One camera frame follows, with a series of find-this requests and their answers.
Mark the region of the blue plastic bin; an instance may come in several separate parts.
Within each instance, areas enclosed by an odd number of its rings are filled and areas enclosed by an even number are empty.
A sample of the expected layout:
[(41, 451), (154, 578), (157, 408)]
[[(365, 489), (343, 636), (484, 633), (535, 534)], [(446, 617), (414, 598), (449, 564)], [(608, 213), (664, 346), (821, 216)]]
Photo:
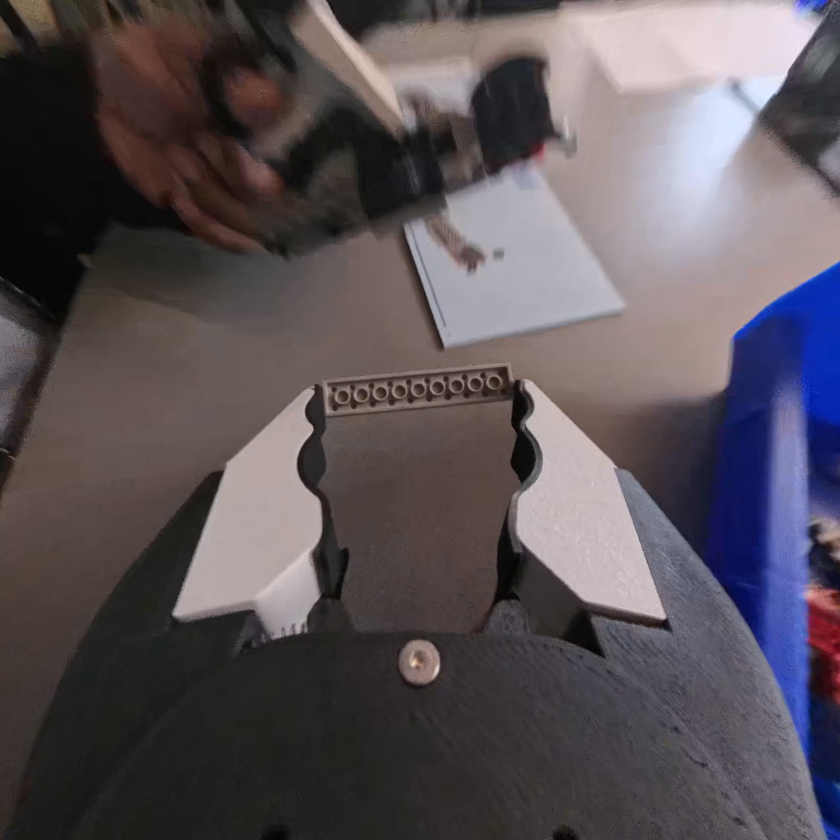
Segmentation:
[(767, 658), (838, 824), (838, 560), (814, 557), (814, 518), (838, 522), (839, 266), (736, 331), (710, 507), (707, 565)]

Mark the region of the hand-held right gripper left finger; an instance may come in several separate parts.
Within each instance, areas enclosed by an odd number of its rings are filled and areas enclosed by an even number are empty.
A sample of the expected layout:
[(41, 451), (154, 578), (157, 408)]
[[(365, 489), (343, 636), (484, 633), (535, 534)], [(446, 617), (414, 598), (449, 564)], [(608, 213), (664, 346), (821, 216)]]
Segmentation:
[(253, 613), (268, 637), (308, 630), (340, 598), (348, 553), (328, 499), (322, 388), (306, 388), (226, 464), (172, 617)]

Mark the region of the grey studded brick plate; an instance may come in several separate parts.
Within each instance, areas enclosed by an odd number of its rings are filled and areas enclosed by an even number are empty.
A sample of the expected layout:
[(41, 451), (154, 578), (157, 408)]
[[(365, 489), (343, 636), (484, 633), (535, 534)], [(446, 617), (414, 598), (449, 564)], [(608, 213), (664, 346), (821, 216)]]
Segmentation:
[(478, 364), (339, 377), (320, 386), (325, 414), (350, 417), (504, 402), (515, 381), (509, 364)]

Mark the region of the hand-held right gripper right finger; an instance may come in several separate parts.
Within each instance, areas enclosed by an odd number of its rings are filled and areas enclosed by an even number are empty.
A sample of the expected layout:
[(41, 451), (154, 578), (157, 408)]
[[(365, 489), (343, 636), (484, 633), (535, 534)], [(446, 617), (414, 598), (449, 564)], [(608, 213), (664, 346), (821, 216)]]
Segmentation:
[(536, 633), (594, 636), (592, 619), (664, 629), (668, 617), (617, 467), (531, 380), (512, 387), (519, 480), (497, 547), (496, 603)]

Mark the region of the person's left hand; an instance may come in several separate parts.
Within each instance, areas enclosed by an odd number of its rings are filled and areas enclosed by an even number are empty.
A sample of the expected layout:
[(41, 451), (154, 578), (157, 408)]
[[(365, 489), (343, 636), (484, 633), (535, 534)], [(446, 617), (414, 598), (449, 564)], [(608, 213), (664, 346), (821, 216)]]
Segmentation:
[(211, 36), (175, 14), (85, 38), (95, 120), (110, 159), (155, 208), (202, 241), (267, 254), (254, 205), (277, 199), (278, 174), (216, 131), (199, 80)]

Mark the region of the toy brick assembly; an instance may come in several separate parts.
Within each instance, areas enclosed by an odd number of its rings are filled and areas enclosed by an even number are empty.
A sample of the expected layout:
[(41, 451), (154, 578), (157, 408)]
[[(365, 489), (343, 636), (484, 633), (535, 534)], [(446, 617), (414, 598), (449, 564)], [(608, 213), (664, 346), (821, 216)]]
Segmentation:
[(402, 94), (415, 131), (431, 144), (444, 193), (534, 161), (550, 146), (576, 154), (575, 131), (551, 109), (550, 69), (546, 55), (501, 59), (479, 75), (463, 106), (421, 88)]

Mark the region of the pale blue instruction booklet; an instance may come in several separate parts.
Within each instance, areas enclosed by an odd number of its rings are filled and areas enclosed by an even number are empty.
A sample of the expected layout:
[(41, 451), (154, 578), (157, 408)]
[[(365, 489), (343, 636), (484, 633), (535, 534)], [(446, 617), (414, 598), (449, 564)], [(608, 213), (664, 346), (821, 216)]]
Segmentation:
[(446, 349), (615, 316), (626, 303), (535, 164), (404, 227)]

